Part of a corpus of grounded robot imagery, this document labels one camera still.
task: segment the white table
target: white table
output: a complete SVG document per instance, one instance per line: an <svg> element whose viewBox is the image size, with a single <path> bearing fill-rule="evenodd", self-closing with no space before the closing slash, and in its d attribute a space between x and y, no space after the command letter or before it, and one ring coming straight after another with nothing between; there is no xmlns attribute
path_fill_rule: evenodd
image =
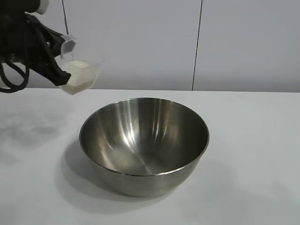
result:
<svg viewBox="0 0 300 225"><path fill-rule="evenodd" d="M192 175L156 199L99 183L78 145L85 119L122 99L198 112L210 144ZM299 225L300 94L55 89L0 95L2 225Z"/></svg>

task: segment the black cable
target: black cable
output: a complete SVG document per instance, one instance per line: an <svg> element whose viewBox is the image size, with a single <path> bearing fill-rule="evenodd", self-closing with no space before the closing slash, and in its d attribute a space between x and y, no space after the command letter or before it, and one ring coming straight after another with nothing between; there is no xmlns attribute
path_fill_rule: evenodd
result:
<svg viewBox="0 0 300 225"><path fill-rule="evenodd" d="M0 77L3 80L4 84L8 88L0 88L0 92L3 93L14 93L19 90L23 90L28 85L29 75L30 75L30 67L29 67L29 56L28 56L28 48L27 48L27 21L24 21L23 26L23 53L24 53L24 60L25 60L25 72L23 72L17 65L14 63L6 60L5 63L11 67L14 71L20 74L23 77L23 82L20 85L15 85L11 83L8 78L5 76L5 72L3 69L3 65L0 63Z"/></svg>

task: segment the metal mixing bowl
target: metal mixing bowl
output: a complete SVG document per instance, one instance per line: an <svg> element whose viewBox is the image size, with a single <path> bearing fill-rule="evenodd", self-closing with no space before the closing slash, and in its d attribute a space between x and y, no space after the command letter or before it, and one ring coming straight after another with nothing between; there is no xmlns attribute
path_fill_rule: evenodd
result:
<svg viewBox="0 0 300 225"><path fill-rule="evenodd" d="M93 113L80 143L101 180L127 195L158 196L181 184L209 142L203 119L164 99L134 98Z"/></svg>

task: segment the bowl rim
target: bowl rim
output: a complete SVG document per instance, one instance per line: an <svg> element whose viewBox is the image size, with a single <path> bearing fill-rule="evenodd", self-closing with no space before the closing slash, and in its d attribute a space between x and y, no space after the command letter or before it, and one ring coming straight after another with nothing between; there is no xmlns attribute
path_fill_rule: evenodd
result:
<svg viewBox="0 0 300 225"><path fill-rule="evenodd" d="M120 102L126 102L126 101L132 101L132 100L137 100L137 99L157 99L157 100L163 100L163 101L167 101L167 102L171 102L171 103L174 103L174 104L177 104L177 105L180 105L180 106L183 106L184 108L187 108L189 109L190 111L192 111L193 113L196 114L197 117L199 117L199 119L202 121L202 123L204 124L205 128L206 128L206 131L207 131L207 142L206 142L206 145L205 147L203 148L203 151L201 152L201 154L199 154L199 156L197 156L197 158L195 158L194 160L192 160L191 162L187 163L186 165L180 167L180 168L177 168L177 169L174 169L174 170L170 170L170 171L167 171L167 172L161 172L161 173L156 173L156 174L151 174L151 175L140 175L140 174L129 174L129 173L124 173L124 172L119 172L119 171L115 171L115 170L112 170L112 169L109 169L99 163L97 163L95 160L93 160L89 155L88 153L86 152L86 150L84 149L83 147L83 144L82 144L82 133L83 133L83 128L85 126L85 124L89 121L89 119L94 116L96 113L98 113L100 110L103 110L104 108L107 108L111 105L114 105L114 104L117 104L117 103L120 103ZM95 163L96 165L110 171L110 172L113 172L113 173L118 173L118 174L122 174L122 175L126 175L126 176L132 176L132 177L155 177L155 176L161 176L161 175L167 175L167 174L171 174L171 173L174 173L176 171L179 171L179 170L182 170L183 168L189 166L190 164L194 163L195 161L197 161L203 154L204 152L206 151L208 145L209 145L209 142L210 142L210 131L208 129L208 126L206 124L206 122L204 121L204 119L197 113L195 112L194 110L192 110L191 108L183 105L183 104L180 104L178 102L175 102L175 101L172 101L172 100L168 100L168 99L164 99L164 98L157 98L157 97L134 97L134 98L127 98L127 99L124 99L124 100L120 100L120 101L116 101L116 102L113 102L113 103L110 103L108 105L105 105L99 109L97 109L95 112L93 112L85 121L84 123L82 124L81 128L80 128L80 132L79 132L79 143L80 143L80 147L82 149L82 151L84 152L84 154L88 157L88 159L90 161L92 161L93 163Z"/></svg>

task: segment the robotic arm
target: robotic arm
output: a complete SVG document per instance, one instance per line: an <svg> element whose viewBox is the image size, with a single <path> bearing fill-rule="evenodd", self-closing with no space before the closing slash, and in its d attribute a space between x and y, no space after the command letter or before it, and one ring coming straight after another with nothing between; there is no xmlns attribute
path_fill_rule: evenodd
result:
<svg viewBox="0 0 300 225"><path fill-rule="evenodd" d="M24 89L28 84L30 69L55 86L69 81L71 74L62 71L54 59L61 55L61 46L65 42L62 34L28 14L43 14L47 6L48 0L0 0L0 78L7 86L0 88L0 92L13 93ZM26 67L25 72L14 64L16 62ZM3 63L23 77L20 85L7 79Z"/></svg>

